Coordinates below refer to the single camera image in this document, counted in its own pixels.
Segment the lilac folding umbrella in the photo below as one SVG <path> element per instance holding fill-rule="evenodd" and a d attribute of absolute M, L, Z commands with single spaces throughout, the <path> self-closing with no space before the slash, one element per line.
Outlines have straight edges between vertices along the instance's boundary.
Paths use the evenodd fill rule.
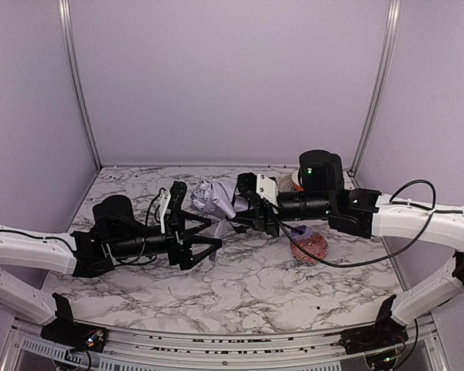
<path fill-rule="evenodd" d="M 244 211 L 247 208 L 245 199 L 239 198 L 238 201 L 233 201 L 235 188 L 236 183 L 232 179 L 221 178 L 210 181 L 203 180 L 191 193 L 192 209 L 218 219 L 218 224 L 213 233 L 217 238 L 223 237 L 231 231 L 237 233 L 243 233 L 245 231 L 240 225 L 230 221 L 231 218 L 236 216 L 236 212 Z M 296 226 L 286 227 L 290 235 L 291 230 L 295 227 Z M 318 260 L 317 257 L 303 250 L 293 238 L 291 242 L 305 254 Z"/>

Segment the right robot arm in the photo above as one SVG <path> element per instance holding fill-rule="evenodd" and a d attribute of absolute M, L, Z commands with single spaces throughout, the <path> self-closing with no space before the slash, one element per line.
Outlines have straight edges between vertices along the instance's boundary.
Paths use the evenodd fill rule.
<path fill-rule="evenodd" d="M 285 222 L 325 220 L 329 227 L 355 237 L 400 237 L 454 249 L 453 256 L 412 289 L 392 295 L 380 306 L 372 325 L 346 330 L 340 343 L 349 354 L 407 339 L 407 325 L 464 293 L 464 206 L 419 205 L 397 194 L 345 189 L 341 158 L 324 150 L 299 157 L 299 192 L 279 192 L 265 175 L 242 173 L 237 191 L 250 206 L 234 222 L 276 237 Z"/>

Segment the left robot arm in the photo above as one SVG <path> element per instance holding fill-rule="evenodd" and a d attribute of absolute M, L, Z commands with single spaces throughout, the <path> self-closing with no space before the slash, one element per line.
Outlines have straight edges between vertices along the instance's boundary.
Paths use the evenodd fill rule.
<path fill-rule="evenodd" d="M 0 225 L 0 304 L 41 325 L 41 336 L 47 340 L 100 351 L 107 329 L 76 322 L 67 298 L 36 289 L 3 267 L 94 278 L 165 254 L 169 264 L 189 270 L 219 250 L 222 242 L 201 235 L 211 220 L 182 210 L 186 190 L 184 182 L 174 182 L 169 191 L 161 191 L 156 225 L 137 221 L 131 200 L 123 195 L 109 196 L 93 207 L 94 225 L 87 232 L 48 234 Z"/>

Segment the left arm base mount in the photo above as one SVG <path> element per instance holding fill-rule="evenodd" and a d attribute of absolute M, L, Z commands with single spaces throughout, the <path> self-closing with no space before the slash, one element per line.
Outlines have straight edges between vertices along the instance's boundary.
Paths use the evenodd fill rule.
<path fill-rule="evenodd" d="M 78 350 L 103 352 L 106 345 L 108 330 L 83 323 L 50 324 L 43 326 L 40 336 L 62 345 L 68 345 Z"/>

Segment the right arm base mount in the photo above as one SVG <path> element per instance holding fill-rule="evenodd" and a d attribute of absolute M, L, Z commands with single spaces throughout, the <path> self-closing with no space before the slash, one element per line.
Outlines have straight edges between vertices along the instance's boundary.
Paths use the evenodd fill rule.
<path fill-rule="evenodd" d="M 408 339 L 406 328 L 368 325 L 342 331 L 338 344 L 347 355 L 352 355 L 401 344 Z"/>

